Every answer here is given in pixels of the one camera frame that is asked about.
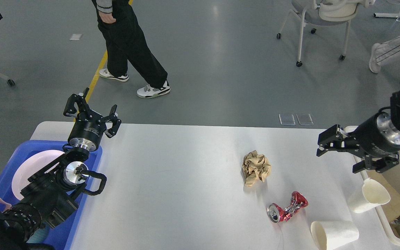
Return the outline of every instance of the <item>black pants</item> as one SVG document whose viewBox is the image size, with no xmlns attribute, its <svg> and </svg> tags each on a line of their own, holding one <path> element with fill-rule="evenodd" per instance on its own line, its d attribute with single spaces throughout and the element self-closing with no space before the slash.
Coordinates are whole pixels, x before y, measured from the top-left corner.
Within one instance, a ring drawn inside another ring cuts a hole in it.
<svg viewBox="0 0 400 250">
<path fill-rule="evenodd" d="M 168 78 L 168 73 L 149 50 L 132 7 L 127 1 L 123 3 L 114 6 L 113 14 L 115 17 L 115 12 L 121 11 L 125 17 L 113 24 L 102 22 L 98 16 L 98 28 L 103 33 L 108 50 L 109 73 L 113 76 L 126 75 L 129 60 L 151 87 L 160 88 Z"/>
</svg>

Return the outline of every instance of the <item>table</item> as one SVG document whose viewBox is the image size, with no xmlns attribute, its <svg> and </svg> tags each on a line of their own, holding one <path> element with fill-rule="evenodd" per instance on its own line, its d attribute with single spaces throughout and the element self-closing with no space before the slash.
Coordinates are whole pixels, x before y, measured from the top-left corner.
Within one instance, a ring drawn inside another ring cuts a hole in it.
<svg viewBox="0 0 400 250">
<path fill-rule="evenodd" d="M 43 122 L 31 139 L 66 141 L 72 127 Z M 400 250 L 374 209 L 349 211 L 346 200 L 362 177 L 351 173 L 348 153 L 316 157 L 322 131 L 122 124 L 101 141 L 98 172 L 108 182 L 103 193 L 88 196 L 71 249 L 316 250 L 314 220 L 351 220 L 360 237 L 338 250 Z M 272 172 L 265 183 L 245 187 L 241 165 L 254 149 Z M 288 206 L 292 191 L 309 206 L 272 223 L 267 206 Z"/>
</svg>

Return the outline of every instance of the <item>chair leg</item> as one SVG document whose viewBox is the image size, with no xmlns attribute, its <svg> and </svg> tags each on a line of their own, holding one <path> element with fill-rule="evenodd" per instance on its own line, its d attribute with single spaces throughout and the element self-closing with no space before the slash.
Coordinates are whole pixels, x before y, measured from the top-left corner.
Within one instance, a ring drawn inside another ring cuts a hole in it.
<svg viewBox="0 0 400 250">
<path fill-rule="evenodd" d="M 300 67 L 302 66 L 302 62 L 300 61 L 300 57 L 302 55 L 302 42 L 303 42 L 303 29 L 306 25 L 305 23 L 305 14 L 306 14 L 307 10 L 303 9 L 302 14 L 301 14 L 301 20 L 300 20 L 300 38 L 299 38 L 299 51 L 297 53 L 297 63 L 296 66 Z"/>
<path fill-rule="evenodd" d="M 347 47 L 348 47 L 348 34 L 349 34 L 349 30 L 350 30 L 350 24 L 351 24 L 351 20 L 349 20 L 347 22 L 347 26 L 345 29 L 345 41 L 343 42 L 343 52 L 342 55 L 340 55 L 339 59 L 340 60 L 344 60 L 345 56 L 347 54 Z"/>
<path fill-rule="evenodd" d="M 282 23 L 281 29 L 279 30 L 279 34 L 282 33 L 282 30 L 285 27 L 285 24 L 286 24 L 286 21 L 287 21 L 287 19 L 289 17 L 289 14 L 291 14 L 291 13 L 295 14 L 294 10 L 289 9 L 288 14 L 286 15 L 286 18 L 285 18 L 284 22 Z"/>
</svg>

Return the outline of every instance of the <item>crumpled paper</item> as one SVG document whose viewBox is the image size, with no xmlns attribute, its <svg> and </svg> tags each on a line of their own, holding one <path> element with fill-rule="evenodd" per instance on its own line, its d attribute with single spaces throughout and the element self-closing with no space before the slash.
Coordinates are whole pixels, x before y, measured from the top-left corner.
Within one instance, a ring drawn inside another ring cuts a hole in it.
<svg viewBox="0 0 400 250">
<path fill-rule="evenodd" d="M 245 186 L 251 187 L 257 180 L 265 182 L 271 174 L 271 164 L 265 155 L 258 155 L 254 150 L 243 157 L 242 170 L 246 174 Z"/>
</svg>

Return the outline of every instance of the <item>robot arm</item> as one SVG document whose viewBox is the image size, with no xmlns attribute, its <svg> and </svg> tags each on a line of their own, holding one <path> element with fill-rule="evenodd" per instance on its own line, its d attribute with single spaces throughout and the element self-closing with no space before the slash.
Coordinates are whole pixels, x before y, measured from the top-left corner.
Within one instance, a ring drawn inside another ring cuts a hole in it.
<svg viewBox="0 0 400 250">
<path fill-rule="evenodd" d="M 384 107 L 363 122 L 353 132 L 347 133 L 336 124 L 319 135 L 317 156 L 328 151 L 349 152 L 359 158 L 353 173 L 364 169 L 383 173 L 399 164 L 400 150 L 400 91 Z"/>
<path fill-rule="evenodd" d="M 88 170 L 84 161 L 98 149 L 103 132 L 108 137 L 116 134 L 121 120 L 115 114 L 116 105 L 106 117 L 91 110 L 85 101 L 88 90 L 71 95 L 65 107 L 65 116 L 76 113 L 75 104 L 79 110 L 68 144 L 63 146 L 65 153 L 30 176 L 30 184 L 21 190 L 24 198 L 11 209 L 0 212 L 0 250 L 31 249 L 33 246 L 26 242 L 41 223 L 55 228 L 78 209 L 75 200 L 81 193 L 98 195 L 103 191 L 106 176 Z M 109 121 L 113 122 L 112 128 L 106 132 L 105 123 Z M 101 180 L 97 190 L 86 189 L 89 177 Z M 53 247 L 36 244 L 35 249 L 53 250 Z"/>
</svg>

